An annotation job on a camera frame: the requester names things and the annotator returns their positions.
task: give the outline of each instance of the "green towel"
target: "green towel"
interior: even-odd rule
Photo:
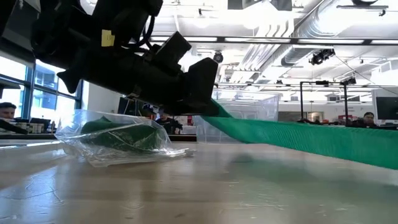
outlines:
[[[243,143],[271,144],[398,169],[398,131],[236,119],[216,104],[220,107],[220,116],[202,118]]]
[[[104,146],[121,151],[131,151],[138,154],[152,154],[154,149],[160,149],[167,140],[166,133],[161,128],[147,124],[114,123],[104,116],[98,120],[87,122],[81,129],[85,136],[84,144]]]

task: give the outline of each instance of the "ceiling light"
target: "ceiling light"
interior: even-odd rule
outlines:
[[[194,25],[198,28],[204,29],[210,25],[209,20],[209,17],[199,15],[195,17]]]
[[[300,39],[300,44],[362,44],[363,40],[339,40],[339,39]]]
[[[215,42],[217,37],[185,37],[188,42]]]
[[[398,44],[398,40],[373,40],[372,44]]]
[[[227,37],[225,42],[239,42],[243,44],[245,42],[277,42],[277,43],[289,43],[290,39],[270,39],[267,37]]]
[[[169,39],[169,37],[166,37],[166,36],[165,37],[154,37],[154,36],[150,37],[151,42],[163,42],[168,39]]]
[[[334,46],[324,46],[324,45],[293,45],[294,49],[333,49]]]

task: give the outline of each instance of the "person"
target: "person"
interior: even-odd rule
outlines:
[[[0,103],[0,118],[14,119],[16,105],[9,102]]]
[[[156,120],[156,123],[160,124],[167,132],[167,134],[179,134],[182,130],[182,125],[167,116],[167,114],[161,114],[160,118]]]
[[[363,119],[358,119],[352,122],[352,127],[355,128],[373,128],[377,127],[374,123],[374,114],[372,112],[366,112],[363,115]]]

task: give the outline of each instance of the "clear plastic bag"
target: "clear plastic bag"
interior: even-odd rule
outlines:
[[[75,110],[61,118],[55,137],[67,154],[83,155],[94,167],[190,156],[174,149],[165,129],[143,117]]]

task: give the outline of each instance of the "wooden table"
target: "wooden table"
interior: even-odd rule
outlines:
[[[0,223],[398,223],[398,171],[267,145],[94,168],[57,144],[0,149]]]

